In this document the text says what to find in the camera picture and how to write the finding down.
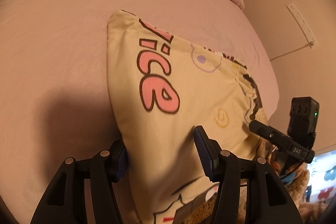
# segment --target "pillow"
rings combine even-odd
[[[110,99],[140,220],[181,223],[215,192],[193,127],[202,125],[223,149],[251,160],[260,137],[248,124],[267,123],[257,85],[240,61],[122,10],[109,20],[107,55]]]

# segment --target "cable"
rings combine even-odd
[[[277,57],[274,57],[274,58],[270,59],[270,61],[276,60],[276,59],[279,58],[279,57],[283,57],[283,56],[285,56],[285,55],[287,55],[287,54],[291,54],[291,53],[293,53],[293,52],[297,52],[297,51],[299,51],[299,50],[301,50],[301,49],[303,49],[303,48],[311,47],[311,46],[314,46],[314,42],[313,42],[313,41],[309,42],[307,45],[305,45],[305,46],[303,46],[303,47],[301,47],[301,48],[297,48],[296,50],[293,50],[293,51],[287,52],[287,53],[285,53],[285,54],[281,54],[281,55],[279,55],[279,56],[277,56]]]
[[[295,167],[291,172],[289,172],[287,175],[285,175],[284,177],[280,178],[281,180],[285,179],[286,177],[290,176],[291,174],[293,174],[296,170],[298,170],[298,168],[303,164],[303,161],[300,162],[300,164]]]

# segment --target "camera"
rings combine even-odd
[[[311,97],[292,99],[287,134],[293,141],[307,149],[311,149],[315,142],[319,110],[319,103]]]
[[[266,126],[257,120],[249,124],[251,132],[269,140],[277,146],[277,162],[282,169],[280,175],[296,163],[311,163],[315,156],[312,147],[316,137],[316,125],[320,105],[312,97],[296,97],[292,99],[290,121],[285,135],[273,127]]]

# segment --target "cartoon print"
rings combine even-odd
[[[313,168],[310,177],[312,178],[313,176],[315,176],[315,173],[317,173],[316,168]]]
[[[220,128],[226,128],[230,122],[226,110],[222,108],[218,109],[217,115],[215,116],[214,120]]]
[[[242,85],[239,83],[239,86],[240,86],[240,88],[241,88],[241,91],[243,92],[243,94],[246,96],[246,93],[245,93],[245,91],[244,91],[244,88],[242,87]],[[244,120],[245,120],[245,122],[247,123],[247,124],[249,124],[250,123],[250,121],[249,120],[247,120],[247,115],[249,114],[249,112],[251,111],[251,109],[252,109],[252,99],[251,98],[248,98],[249,99],[249,102],[250,102],[250,106],[248,107],[248,109],[246,110],[246,112],[245,112],[245,115],[244,115]]]
[[[158,45],[157,40],[145,39],[145,38],[139,39],[139,46],[141,47],[151,48],[152,50],[156,51],[157,45]]]
[[[329,187],[328,189],[323,189],[321,190],[321,192],[318,195],[318,199],[327,199],[330,195],[330,193],[332,192],[332,190],[334,189],[334,187]]]
[[[144,50],[139,52],[136,64],[138,66],[138,69],[144,74],[150,74],[151,73],[151,63],[157,62],[165,75],[171,74],[171,65],[169,61],[163,57],[162,55],[158,54],[157,52],[152,52],[148,50]]]
[[[212,198],[212,196],[218,192],[218,187],[219,184],[216,184],[214,187],[212,187],[207,194],[205,195],[205,201],[208,201],[210,198]]]
[[[233,56],[230,57],[229,55],[226,55],[226,54],[223,54],[223,57],[230,60],[231,62],[233,62],[235,60],[235,58]]]
[[[180,194],[178,200],[174,201],[166,210],[154,213],[154,224],[181,224],[187,216],[191,215],[196,208],[208,201],[218,191],[218,186],[219,183],[214,184],[187,204],[182,201]]]
[[[258,90],[257,84],[255,83],[255,81],[253,80],[253,78],[251,78],[248,74],[244,74],[243,77],[244,77],[244,79],[248,80],[248,82],[250,82],[252,88],[255,89],[256,94],[257,94],[257,98],[255,98],[253,100],[253,102],[254,102],[253,113],[250,115],[250,119],[254,120],[256,113],[258,112],[258,110],[260,108],[263,107],[263,104],[261,103],[261,98],[260,98],[260,94],[259,94],[259,90]]]
[[[134,14],[128,12],[128,11],[125,11],[125,10],[121,10],[121,11],[126,12],[126,13],[129,13],[129,14],[131,14],[131,15],[134,15]]]
[[[147,30],[151,31],[152,33],[156,34],[157,36],[161,37],[162,39],[166,40],[169,44],[172,42],[174,36],[163,31],[160,30],[152,25],[150,25],[149,23],[139,19],[139,22],[141,23],[141,25],[146,28]]]
[[[243,65],[242,65],[241,63],[239,63],[237,60],[233,60],[233,63],[236,63],[236,64],[238,64],[238,65],[242,66],[243,68],[247,69],[247,67],[246,67],[246,66],[243,66]]]
[[[178,199],[174,201],[169,207],[161,212],[153,213],[154,224],[172,224],[174,221],[176,210],[185,205],[182,201],[182,196],[179,195]]]
[[[176,195],[177,193],[181,192],[184,188],[186,188],[186,187],[189,186],[190,184],[194,183],[195,181],[199,180],[200,178],[201,178],[201,177],[195,178],[195,179],[193,179],[193,180],[191,180],[191,181],[189,181],[189,182],[183,184],[181,187],[179,187],[177,190],[175,190],[175,191],[171,194],[171,196]]]
[[[335,180],[336,179],[336,165],[328,170],[325,175],[324,175],[324,180],[329,181],[329,180]]]
[[[179,111],[180,98],[172,85],[162,76],[145,75],[140,81],[140,97],[146,111],[152,111],[154,103],[165,113]]]
[[[164,43],[161,47],[161,52],[170,55],[170,47]]]
[[[205,48],[194,47],[193,44],[190,46],[192,48],[191,59],[194,65],[203,72],[213,73],[221,65],[223,58],[221,53],[211,50],[206,51]]]

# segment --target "pink bedsheet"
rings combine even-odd
[[[278,87],[235,0],[0,0],[0,195],[28,224],[62,161],[92,157],[118,138],[106,80],[106,28],[117,9],[247,65],[268,117]],[[136,217],[127,177],[116,194]]]

